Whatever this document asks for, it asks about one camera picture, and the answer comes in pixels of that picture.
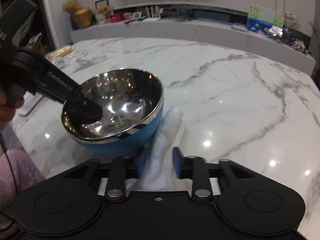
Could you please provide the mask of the person left hand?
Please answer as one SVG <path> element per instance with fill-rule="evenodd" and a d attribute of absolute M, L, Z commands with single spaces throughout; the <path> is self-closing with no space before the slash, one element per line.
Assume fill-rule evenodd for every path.
<path fill-rule="evenodd" d="M 15 103 L 8 107 L 5 104 L 7 103 L 7 96 L 1 87 L 0 92 L 0 131 L 3 131 L 7 124 L 14 118 L 16 110 L 21 108 L 24 104 L 24 99 L 19 98 Z"/>

